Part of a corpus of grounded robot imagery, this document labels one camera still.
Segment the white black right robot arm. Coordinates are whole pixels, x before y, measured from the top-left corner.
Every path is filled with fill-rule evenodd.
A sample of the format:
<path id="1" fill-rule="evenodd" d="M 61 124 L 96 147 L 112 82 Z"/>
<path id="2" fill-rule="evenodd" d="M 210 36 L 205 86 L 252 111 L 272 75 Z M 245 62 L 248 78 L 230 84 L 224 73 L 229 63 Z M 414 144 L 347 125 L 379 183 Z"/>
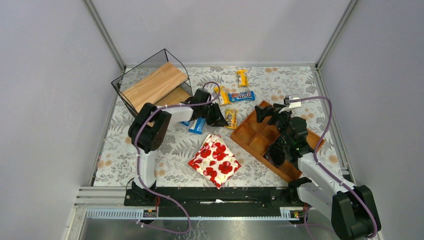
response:
<path id="1" fill-rule="evenodd" d="M 284 162 L 306 174 L 289 182 L 294 198 L 317 209 L 330 221 L 341 240 L 373 238 L 382 225 L 372 191 L 356 186 L 342 175 L 328 169 L 307 142 L 306 120 L 292 117 L 285 105 L 255 106 L 257 123 L 267 120 L 275 126 Z"/>

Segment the yellow m&m candy bag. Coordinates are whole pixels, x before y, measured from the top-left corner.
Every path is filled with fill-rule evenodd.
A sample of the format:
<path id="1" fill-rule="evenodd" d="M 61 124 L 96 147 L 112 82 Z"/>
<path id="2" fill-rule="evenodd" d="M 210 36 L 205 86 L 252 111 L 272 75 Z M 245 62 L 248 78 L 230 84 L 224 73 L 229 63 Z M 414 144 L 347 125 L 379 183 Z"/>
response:
<path id="1" fill-rule="evenodd" d="M 227 128 L 236 129 L 237 128 L 237 113 L 235 109 L 226 109 L 225 110 L 225 120 L 227 122 Z"/>

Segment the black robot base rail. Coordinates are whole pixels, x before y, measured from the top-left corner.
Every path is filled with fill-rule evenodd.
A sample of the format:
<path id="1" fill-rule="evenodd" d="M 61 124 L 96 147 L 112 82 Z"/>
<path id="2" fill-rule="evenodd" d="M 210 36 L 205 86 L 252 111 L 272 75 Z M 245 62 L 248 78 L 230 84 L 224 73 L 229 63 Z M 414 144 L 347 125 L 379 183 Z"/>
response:
<path id="1" fill-rule="evenodd" d="M 185 218 L 182 205 L 189 217 L 204 218 L 272 218 L 290 217 L 300 213 L 305 204 L 293 200 L 286 187 L 154 187 L 148 192 L 137 186 L 125 191 L 124 206 L 152 207 L 162 218 Z"/>

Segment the blue white candy bar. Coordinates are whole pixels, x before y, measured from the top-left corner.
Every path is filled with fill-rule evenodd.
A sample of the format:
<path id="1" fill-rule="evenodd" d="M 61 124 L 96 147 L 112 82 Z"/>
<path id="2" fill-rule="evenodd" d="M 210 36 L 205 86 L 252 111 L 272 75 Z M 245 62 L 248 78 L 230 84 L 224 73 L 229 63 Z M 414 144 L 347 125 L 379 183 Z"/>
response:
<path id="1" fill-rule="evenodd" d="M 191 121 L 181 121 L 180 123 L 183 124 L 186 127 L 189 127 L 192 122 Z"/>
<path id="2" fill-rule="evenodd" d="M 188 131 L 194 134 L 201 135 L 203 133 L 203 128 L 205 124 L 206 120 L 200 117 L 193 122 L 192 126 L 188 129 Z"/>

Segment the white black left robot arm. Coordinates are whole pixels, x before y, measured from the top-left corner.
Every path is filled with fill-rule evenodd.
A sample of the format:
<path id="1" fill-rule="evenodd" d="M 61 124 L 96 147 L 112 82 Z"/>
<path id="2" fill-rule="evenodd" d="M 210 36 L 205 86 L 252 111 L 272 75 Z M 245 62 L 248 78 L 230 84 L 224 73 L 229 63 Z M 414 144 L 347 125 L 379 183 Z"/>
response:
<path id="1" fill-rule="evenodd" d="M 169 125 L 198 119 L 204 119 L 212 127 L 228 125 L 219 104 L 213 103 L 211 94 L 204 89 L 197 89 L 194 96 L 174 105 L 144 104 L 128 130 L 128 136 L 137 151 L 131 193 L 143 200 L 153 199 L 156 150 L 163 143 Z"/>

